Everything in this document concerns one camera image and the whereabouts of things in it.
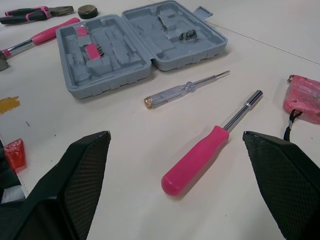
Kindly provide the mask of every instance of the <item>white table surface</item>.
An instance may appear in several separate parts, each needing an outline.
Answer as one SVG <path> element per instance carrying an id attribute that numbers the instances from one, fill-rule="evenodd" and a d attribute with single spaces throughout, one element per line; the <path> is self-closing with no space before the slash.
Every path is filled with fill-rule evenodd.
<path id="1" fill-rule="evenodd" d="M 1 1 L 0 9 L 78 8 L 86 3 L 21 2 Z M 119 15 L 150 2 L 90 3 L 103 16 Z M 1 48 L 71 17 L 76 14 L 46 22 L 1 25 Z M 288 76 L 317 80 L 319 65 L 213 27 L 228 38 L 225 54 L 168 72 L 154 67 L 151 76 L 139 83 L 84 100 L 74 99 L 66 89 L 56 40 L 10 59 L 11 67 L 0 72 L 0 96 L 19 96 L 21 106 L 0 115 L 0 137 L 4 144 L 18 138 L 25 143 L 27 169 L 19 177 L 27 194 L 71 143 L 109 130 L 112 139 L 103 188 L 88 240 L 284 239 L 260 195 L 242 134 L 248 130 L 282 138 L 289 118 L 282 109 Z M 226 70 L 231 71 L 229 76 L 165 106 L 153 110 L 144 106 L 148 95 Z M 166 196 L 162 176 L 214 125 L 223 126 L 257 89 L 264 97 L 231 132 L 228 144 L 206 174 L 183 199 Z M 291 140 L 320 166 L 318 125 L 297 120 Z"/>
<path id="2" fill-rule="evenodd" d="M 214 13 L 207 21 L 320 64 L 319 0 L 178 0 Z"/>

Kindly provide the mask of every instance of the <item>clear plastic handle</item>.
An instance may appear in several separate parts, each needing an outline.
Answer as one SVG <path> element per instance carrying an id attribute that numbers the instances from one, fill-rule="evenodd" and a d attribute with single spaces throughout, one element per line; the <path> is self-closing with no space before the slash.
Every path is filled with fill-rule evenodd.
<path id="1" fill-rule="evenodd" d="M 191 92 L 195 88 L 195 85 L 188 81 L 185 85 L 175 86 L 168 90 L 159 92 L 152 96 L 148 96 L 144 99 L 144 104 L 147 108 L 157 108 L 162 104 L 169 102 L 172 99 L 182 97 L 189 92 Z"/>

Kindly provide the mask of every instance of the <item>hammer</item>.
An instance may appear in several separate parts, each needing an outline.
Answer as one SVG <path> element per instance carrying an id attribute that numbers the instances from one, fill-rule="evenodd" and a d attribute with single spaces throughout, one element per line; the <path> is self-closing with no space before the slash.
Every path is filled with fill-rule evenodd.
<path id="1" fill-rule="evenodd" d="M 51 27 L 47 30 L 44 30 L 44 31 L 38 33 L 37 35 L 34 35 L 33 37 L 31 37 L 27 41 L 21 42 L 15 46 L 10 47 L 10 48 L 0 50 L 0 71 L 3 71 L 9 67 L 7 59 L 11 55 L 19 53 L 25 49 L 28 49 L 31 46 L 43 44 L 51 39 L 54 39 L 56 37 L 56 30 L 58 28 L 61 28 L 63 26 L 70 25 L 70 24 L 79 23 L 79 22 L 80 22 L 80 19 L 74 17 L 74 18 L 70 19 L 69 21 L 66 21 L 65 23 L 62 23 L 58 26 Z"/>

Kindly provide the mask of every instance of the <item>hammer head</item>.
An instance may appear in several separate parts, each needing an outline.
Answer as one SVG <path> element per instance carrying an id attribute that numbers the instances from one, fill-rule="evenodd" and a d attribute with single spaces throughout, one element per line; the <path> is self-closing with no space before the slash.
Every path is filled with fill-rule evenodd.
<path id="1" fill-rule="evenodd" d="M 0 72 L 9 67 L 7 56 L 0 50 Z"/>

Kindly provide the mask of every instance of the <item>pink screwdriver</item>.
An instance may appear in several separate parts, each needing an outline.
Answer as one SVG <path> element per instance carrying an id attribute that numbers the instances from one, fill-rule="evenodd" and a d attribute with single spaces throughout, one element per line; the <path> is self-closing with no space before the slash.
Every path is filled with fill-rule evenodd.
<path id="1" fill-rule="evenodd" d="M 24 49 L 30 48 L 33 45 L 39 45 L 43 44 L 51 39 L 54 39 L 56 37 L 56 30 L 58 28 L 61 28 L 66 25 L 79 23 L 80 19 L 74 17 L 70 19 L 69 21 L 66 21 L 65 23 L 62 23 L 58 26 L 51 27 L 47 30 L 44 30 L 37 35 L 34 35 L 32 38 L 30 38 L 27 41 L 24 41 L 22 43 L 19 43 L 15 46 L 12 46 L 8 49 L 0 50 L 0 71 L 3 71 L 9 67 L 7 58 L 13 54 L 16 54 L 18 52 L 21 52 Z"/>
<path id="2" fill-rule="evenodd" d="M 181 160 L 162 177 L 161 185 L 164 192 L 173 197 L 184 193 L 184 190 L 190 183 L 227 143 L 229 132 L 231 132 L 241 117 L 243 117 L 262 96 L 263 92 L 257 90 L 223 128 L 215 126 L 208 136 L 200 140 L 181 158 Z"/>

